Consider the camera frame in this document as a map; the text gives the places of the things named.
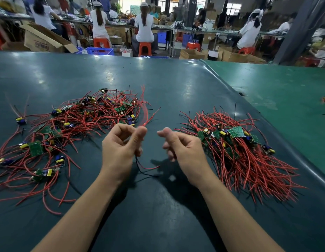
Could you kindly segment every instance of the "white box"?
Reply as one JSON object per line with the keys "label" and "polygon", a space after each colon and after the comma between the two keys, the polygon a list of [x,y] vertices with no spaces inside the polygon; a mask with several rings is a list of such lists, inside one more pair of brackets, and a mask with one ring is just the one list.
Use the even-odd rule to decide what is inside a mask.
{"label": "white box", "polygon": [[121,53],[122,56],[128,56],[128,57],[132,57],[133,56],[133,53],[132,53],[132,50],[130,49],[126,49],[124,50],[122,53]]}

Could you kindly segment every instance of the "left hand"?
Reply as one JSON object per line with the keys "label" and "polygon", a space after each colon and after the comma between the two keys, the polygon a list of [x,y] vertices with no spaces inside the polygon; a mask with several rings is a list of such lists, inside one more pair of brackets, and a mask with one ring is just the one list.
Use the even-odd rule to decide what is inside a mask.
{"label": "left hand", "polygon": [[102,142],[103,162],[100,176],[120,185],[130,174],[133,156],[142,153],[141,142],[147,128],[116,124]]}

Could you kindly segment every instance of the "wire bundle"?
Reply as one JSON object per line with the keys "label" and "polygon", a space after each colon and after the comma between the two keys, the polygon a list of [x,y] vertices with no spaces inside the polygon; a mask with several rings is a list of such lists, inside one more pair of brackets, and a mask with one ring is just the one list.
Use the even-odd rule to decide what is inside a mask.
{"label": "wire bundle", "polygon": [[[135,125],[139,122],[138,116],[143,111],[141,125],[145,126],[151,121],[154,114],[149,118],[148,109],[144,101],[144,90],[139,98],[133,94],[131,89],[123,92],[117,90],[100,89],[99,92],[87,93],[81,99],[74,99],[64,102],[59,108],[53,108],[48,114],[26,115],[21,114],[16,106],[11,106],[17,114],[17,130],[0,148],[0,188],[6,187],[31,188],[29,192],[20,192],[18,196],[0,199],[0,201],[19,199],[19,205],[29,197],[41,195],[46,209],[55,214],[60,212],[52,211],[46,204],[45,196],[59,202],[72,203],[76,199],[66,199],[69,186],[79,194],[77,188],[70,180],[70,168],[75,165],[80,169],[69,156],[66,146],[71,145],[78,153],[74,142],[91,137],[92,134],[106,133],[117,123]],[[20,144],[10,145],[18,135],[23,136],[22,125],[28,119],[33,127]],[[51,189],[56,184],[60,171],[65,171],[68,180],[66,190],[61,198],[57,198],[51,193]]]}
{"label": "wire bundle", "polygon": [[[264,196],[273,196],[279,201],[295,201],[297,194],[294,189],[305,188],[292,181],[298,176],[295,173],[297,168],[272,155],[275,151],[255,126],[256,119],[248,115],[250,118],[236,121],[215,108],[211,114],[196,113],[194,119],[184,114],[188,123],[182,123],[185,127],[176,130],[202,140],[218,177],[229,190],[234,188],[240,192],[241,188],[247,189],[255,203],[256,198],[262,203]],[[253,129],[263,136],[264,145],[251,133]]]}

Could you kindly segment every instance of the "hand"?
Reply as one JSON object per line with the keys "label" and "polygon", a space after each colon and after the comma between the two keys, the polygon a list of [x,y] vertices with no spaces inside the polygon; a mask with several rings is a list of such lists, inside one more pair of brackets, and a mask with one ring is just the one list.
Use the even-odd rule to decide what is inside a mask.
{"label": "hand", "polygon": [[157,133],[165,138],[162,147],[167,150],[169,160],[174,162],[177,159],[180,168],[192,185],[198,187],[205,177],[214,175],[198,137],[174,132],[168,127]]}
{"label": "hand", "polygon": [[147,129],[126,124],[116,124],[102,142],[102,179],[108,178],[120,185],[130,174],[133,156],[142,153],[141,142]]}

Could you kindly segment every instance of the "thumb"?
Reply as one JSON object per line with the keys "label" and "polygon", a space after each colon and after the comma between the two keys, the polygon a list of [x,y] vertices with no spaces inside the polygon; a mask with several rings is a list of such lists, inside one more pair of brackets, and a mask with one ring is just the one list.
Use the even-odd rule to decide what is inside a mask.
{"label": "thumb", "polygon": [[170,147],[173,148],[174,152],[177,152],[179,149],[184,147],[179,137],[177,136],[177,133],[173,132],[172,129],[165,127],[163,129],[163,132],[165,135],[165,140],[168,142]]}
{"label": "thumb", "polygon": [[135,151],[140,147],[140,143],[144,140],[144,137],[147,133],[147,128],[140,126],[138,127],[135,132],[131,135],[130,140],[126,144],[126,147],[129,148],[131,151]]}

